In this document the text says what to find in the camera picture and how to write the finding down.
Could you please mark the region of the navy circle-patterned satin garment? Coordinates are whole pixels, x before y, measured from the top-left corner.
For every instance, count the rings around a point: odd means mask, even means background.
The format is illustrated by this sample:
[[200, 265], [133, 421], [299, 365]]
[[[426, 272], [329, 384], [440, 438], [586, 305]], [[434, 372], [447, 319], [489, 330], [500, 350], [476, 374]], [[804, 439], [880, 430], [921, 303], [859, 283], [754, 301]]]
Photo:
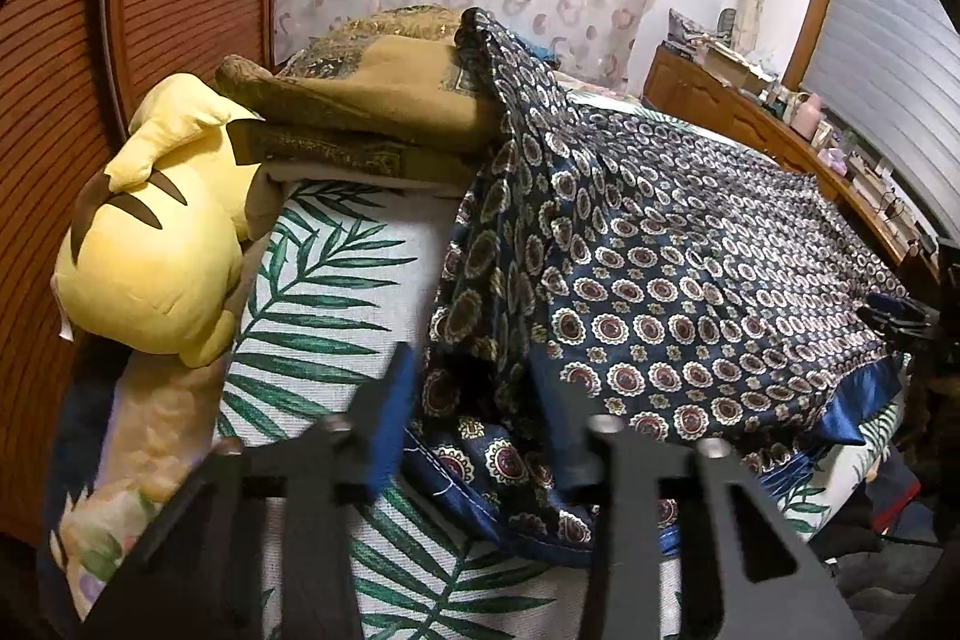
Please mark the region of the navy circle-patterned satin garment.
[[857, 310], [900, 283], [812, 177], [574, 101], [480, 8], [455, 50], [498, 131], [455, 216], [409, 461], [455, 520], [587, 562], [599, 507], [560, 486], [560, 388], [659, 442], [724, 438], [777, 494], [807, 474], [807, 435], [850, 442], [843, 398], [889, 403], [895, 360]]

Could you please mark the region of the white palm-leaf cushion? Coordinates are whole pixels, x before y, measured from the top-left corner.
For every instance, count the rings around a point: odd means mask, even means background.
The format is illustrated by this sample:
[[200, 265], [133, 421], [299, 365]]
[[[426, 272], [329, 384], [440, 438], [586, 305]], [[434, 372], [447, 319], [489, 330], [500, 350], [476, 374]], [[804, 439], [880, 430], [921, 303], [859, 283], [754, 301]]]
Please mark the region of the white palm-leaf cushion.
[[[220, 432], [256, 445], [299, 435], [347, 408], [398, 342], [428, 344], [462, 198], [352, 182], [293, 188], [241, 317]], [[755, 471], [800, 536], [822, 530], [887, 458], [905, 411], [905, 376], [893, 360], [898, 390], [884, 408], [839, 403], [850, 442], [802, 440], [809, 470], [796, 486], [771, 492]], [[409, 477], [359, 514], [352, 564], [371, 638], [569, 638], [587, 594], [583, 569], [488, 541]]]

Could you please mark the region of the yellow plush toy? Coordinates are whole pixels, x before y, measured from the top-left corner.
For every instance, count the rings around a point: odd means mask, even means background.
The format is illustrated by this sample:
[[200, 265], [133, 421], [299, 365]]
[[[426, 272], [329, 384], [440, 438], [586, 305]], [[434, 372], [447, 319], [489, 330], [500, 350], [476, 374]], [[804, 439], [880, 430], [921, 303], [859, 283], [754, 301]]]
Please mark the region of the yellow plush toy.
[[148, 92], [60, 245], [52, 291], [67, 323], [189, 367], [228, 349], [244, 248], [267, 236], [283, 205], [281, 187], [241, 163], [229, 140], [229, 128], [256, 119], [190, 73]]

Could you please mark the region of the pink tissue pouch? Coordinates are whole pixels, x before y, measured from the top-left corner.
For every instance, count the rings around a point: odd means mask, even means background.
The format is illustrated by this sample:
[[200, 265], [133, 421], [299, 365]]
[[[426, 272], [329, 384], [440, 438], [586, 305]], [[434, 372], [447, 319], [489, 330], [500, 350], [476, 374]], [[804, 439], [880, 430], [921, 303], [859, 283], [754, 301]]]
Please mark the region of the pink tissue pouch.
[[818, 159], [822, 161], [828, 169], [833, 170], [839, 177], [848, 174], [848, 164], [846, 164], [846, 154], [839, 148], [823, 148], [818, 151]]

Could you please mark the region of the brown gold folded cushion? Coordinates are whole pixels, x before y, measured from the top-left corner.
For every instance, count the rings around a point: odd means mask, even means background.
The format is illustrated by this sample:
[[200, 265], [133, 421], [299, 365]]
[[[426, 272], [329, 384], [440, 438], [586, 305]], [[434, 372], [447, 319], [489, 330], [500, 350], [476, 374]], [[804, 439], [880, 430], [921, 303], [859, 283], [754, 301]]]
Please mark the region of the brown gold folded cushion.
[[459, 11], [416, 5], [316, 37], [277, 73], [224, 57], [218, 92], [256, 114], [228, 125], [236, 158], [468, 184], [503, 106], [455, 45], [459, 28]]

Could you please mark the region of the pink thermos bottle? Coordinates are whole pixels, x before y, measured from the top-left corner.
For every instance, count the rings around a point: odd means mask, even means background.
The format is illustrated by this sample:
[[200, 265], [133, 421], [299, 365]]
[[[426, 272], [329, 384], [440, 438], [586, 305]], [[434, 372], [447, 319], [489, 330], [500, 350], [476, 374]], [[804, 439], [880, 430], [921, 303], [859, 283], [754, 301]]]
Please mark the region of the pink thermos bottle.
[[806, 142], [814, 139], [820, 120], [823, 119], [822, 99], [816, 94], [805, 94], [797, 98], [796, 108], [791, 115], [791, 128]]

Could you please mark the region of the wooden sideboard cabinet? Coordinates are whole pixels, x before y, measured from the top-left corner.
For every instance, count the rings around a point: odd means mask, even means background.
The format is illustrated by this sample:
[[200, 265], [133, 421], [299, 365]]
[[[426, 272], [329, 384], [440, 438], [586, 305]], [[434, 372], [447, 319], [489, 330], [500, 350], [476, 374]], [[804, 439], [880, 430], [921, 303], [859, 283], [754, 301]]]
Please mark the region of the wooden sideboard cabinet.
[[919, 252], [895, 247], [892, 234], [854, 191], [850, 182], [828, 169], [809, 143], [765, 109], [704, 71], [692, 60], [661, 44], [654, 53], [643, 86], [643, 99], [661, 112], [727, 136], [765, 152], [782, 169], [812, 174], [828, 202], [835, 203], [848, 223], [866, 237], [907, 286], [937, 283], [939, 271]]

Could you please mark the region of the cardboard box on sideboard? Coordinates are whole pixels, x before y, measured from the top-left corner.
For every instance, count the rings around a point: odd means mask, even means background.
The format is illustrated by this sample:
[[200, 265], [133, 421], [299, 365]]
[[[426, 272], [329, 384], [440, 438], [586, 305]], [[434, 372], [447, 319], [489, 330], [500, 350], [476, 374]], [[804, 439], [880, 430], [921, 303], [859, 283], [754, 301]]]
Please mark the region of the cardboard box on sideboard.
[[773, 76], [719, 42], [708, 42], [701, 53], [701, 66], [716, 80], [724, 81], [731, 88], [743, 89], [758, 96], [773, 83]]

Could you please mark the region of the grey window blind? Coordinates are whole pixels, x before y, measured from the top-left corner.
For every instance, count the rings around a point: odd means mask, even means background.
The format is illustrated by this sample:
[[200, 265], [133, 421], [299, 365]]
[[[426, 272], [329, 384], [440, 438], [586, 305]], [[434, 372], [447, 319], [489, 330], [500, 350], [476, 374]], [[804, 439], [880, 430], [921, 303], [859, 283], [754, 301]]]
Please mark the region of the grey window blind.
[[828, 0], [802, 86], [958, 236], [958, 32], [939, 0]]

